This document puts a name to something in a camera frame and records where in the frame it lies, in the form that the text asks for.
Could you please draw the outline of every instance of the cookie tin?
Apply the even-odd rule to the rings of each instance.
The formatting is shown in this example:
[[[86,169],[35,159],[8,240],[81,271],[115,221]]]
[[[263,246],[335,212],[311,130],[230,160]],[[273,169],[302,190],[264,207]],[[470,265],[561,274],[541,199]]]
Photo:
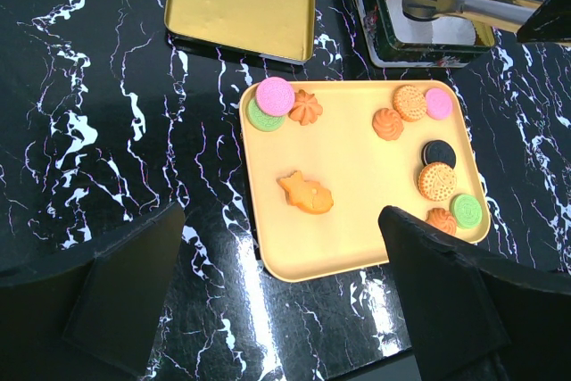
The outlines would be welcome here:
[[[403,43],[394,34],[385,0],[355,0],[355,4],[369,56],[377,67],[464,67],[496,43],[492,28],[480,22],[473,22],[473,46]]]

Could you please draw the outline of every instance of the fish-shaped cookie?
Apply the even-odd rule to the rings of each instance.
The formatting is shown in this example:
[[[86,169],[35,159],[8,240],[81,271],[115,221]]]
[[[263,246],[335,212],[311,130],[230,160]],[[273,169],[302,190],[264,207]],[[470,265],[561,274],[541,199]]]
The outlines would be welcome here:
[[[278,183],[287,192],[287,201],[303,211],[322,214],[333,207],[331,191],[319,182],[304,180],[300,171],[296,171],[289,178],[281,178]]]

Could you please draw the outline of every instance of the swirl cookie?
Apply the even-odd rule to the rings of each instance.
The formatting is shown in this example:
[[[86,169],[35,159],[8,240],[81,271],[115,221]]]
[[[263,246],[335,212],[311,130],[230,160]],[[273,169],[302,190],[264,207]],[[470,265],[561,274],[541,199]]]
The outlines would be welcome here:
[[[295,93],[294,108],[289,112],[291,120],[297,120],[302,125],[308,125],[318,120],[323,113],[323,107],[318,103],[314,94],[308,94],[302,89]]]
[[[437,208],[429,211],[426,223],[451,236],[456,234],[456,219],[452,213],[445,209]]]
[[[404,130],[401,117],[393,109],[380,109],[373,117],[373,129],[384,140],[396,140]]]
[[[454,197],[451,211],[458,226],[462,229],[477,227],[482,221],[482,206],[478,200],[468,194],[460,194]]]
[[[422,196],[431,201],[443,201],[449,198],[456,189],[454,170],[443,162],[428,164],[420,172],[418,189]]]
[[[393,107],[407,122],[421,120],[426,115],[426,99],[412,85],[405,85],[394,92]]]

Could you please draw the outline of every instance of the black sandwich cookie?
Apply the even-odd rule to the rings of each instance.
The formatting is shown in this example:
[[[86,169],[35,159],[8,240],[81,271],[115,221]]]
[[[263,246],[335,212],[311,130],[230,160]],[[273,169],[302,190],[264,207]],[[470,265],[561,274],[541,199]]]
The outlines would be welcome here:
[[[433,162],[443,162],[451,168],[456,167],[456,154],[452,146],[442,140],[428,142],[422,149],[422,162],[425,165]]]

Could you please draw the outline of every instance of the metal tongs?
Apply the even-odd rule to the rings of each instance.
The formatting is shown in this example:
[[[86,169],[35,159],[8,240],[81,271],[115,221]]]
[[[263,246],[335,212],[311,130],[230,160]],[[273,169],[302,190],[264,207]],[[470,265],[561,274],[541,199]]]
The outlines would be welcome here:
[[[454,16],[516,33],[541,4],[533,0],[402,0],[402,11],[415,21]]]

